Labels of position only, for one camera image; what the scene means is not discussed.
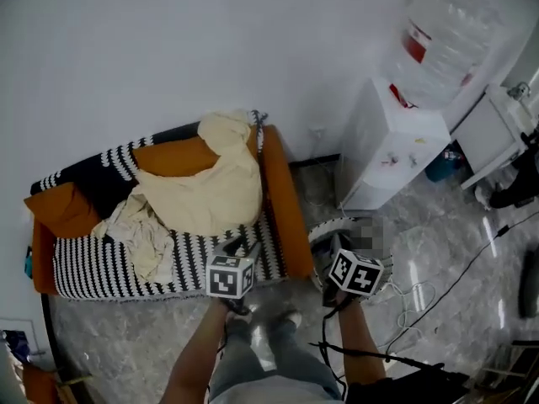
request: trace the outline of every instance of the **leg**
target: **leg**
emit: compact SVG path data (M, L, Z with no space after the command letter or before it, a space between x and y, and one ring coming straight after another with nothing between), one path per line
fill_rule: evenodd
M249 325L242 320L231 320L227 323L227 335L225 354L211 377L211 400L235 385L265 377L259 358L251 349Z
M339 400L339 388L331 370L299 348L295 334L296 324L286 317L268 327L268 341L275 356L277 375L320 385L333 399Z
M521 159L515 181L508 189L494 193L490 198L490 206L493 208L504 208L539 194L539 173L533 155Z

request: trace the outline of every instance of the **white cloth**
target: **white cloth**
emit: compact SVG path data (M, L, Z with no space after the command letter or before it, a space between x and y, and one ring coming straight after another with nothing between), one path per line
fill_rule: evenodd
M272 375L262 380L241 383L221 393L211 404L330 404L341 403L328 398L325 390L314 383Z
M112 215L92 229L92 235L109 235L122 242L135 274L144 282L167 284L173 280L173 240L168 230L136 186Z
M166 227L209 237L257 220L262 186L259 165L246 145L250 131L243 111L209 114L198 134L220 156L214 167L192 177L139 171L141 192Z

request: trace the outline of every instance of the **gray pants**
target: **gray pants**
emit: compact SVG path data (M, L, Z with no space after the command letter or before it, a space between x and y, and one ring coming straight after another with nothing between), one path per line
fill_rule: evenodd
M272 375L320 385L328 393L328 399L340 399L339 388L329 367L298 347L294 339L294 322L284 320L268 331L269 347L277 367L271 371L264 371L251 349L251 333L247 323L232 320L227 324L227 332L225 354L211 377L210 401L235 385Z

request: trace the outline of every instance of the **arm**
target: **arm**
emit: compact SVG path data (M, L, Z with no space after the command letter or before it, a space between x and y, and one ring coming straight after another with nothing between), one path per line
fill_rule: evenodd
M339 312L340 334L343 338L343 348L363 350L364 352L378 353L372 341L363 309L358 300L353 300L346 308ZM344 356L344 372L346 382L368 385L386 378L386 370L381 358L372 356Z
M228 309L212 299L195 334L174 364L161 404L202 404L216 363Z

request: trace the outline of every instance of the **sofa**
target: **sofa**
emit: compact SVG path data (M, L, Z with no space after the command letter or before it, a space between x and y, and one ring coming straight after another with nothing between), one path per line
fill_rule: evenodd
M217 160L201 140L198 123L129 142L75 163L40 181L25 203L34 213L32 278L41 294L76 300L147 300L205 293L205 261L229 237L244 237L247 249L261 242L258 282L306 278L312 272L307 229L277 129L265 114L251 111L249 150L259 161L264 202L253 226L216 237L171 231L174 281L143 283L133 273L121 242L97 239L91 230L110 216L137 184L138 169L164 177L193 175Z

